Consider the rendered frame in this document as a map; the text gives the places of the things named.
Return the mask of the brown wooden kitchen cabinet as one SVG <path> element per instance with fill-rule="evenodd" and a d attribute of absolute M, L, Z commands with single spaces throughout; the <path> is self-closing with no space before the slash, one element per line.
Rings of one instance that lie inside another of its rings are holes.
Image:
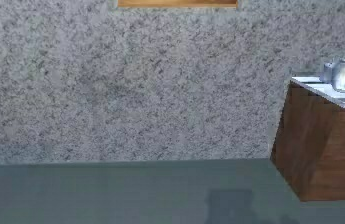
<path fill-rule="evenodd" d="M 271 161 L 299 200 L 345 200 L 345 108 L 291 81 Z"/>

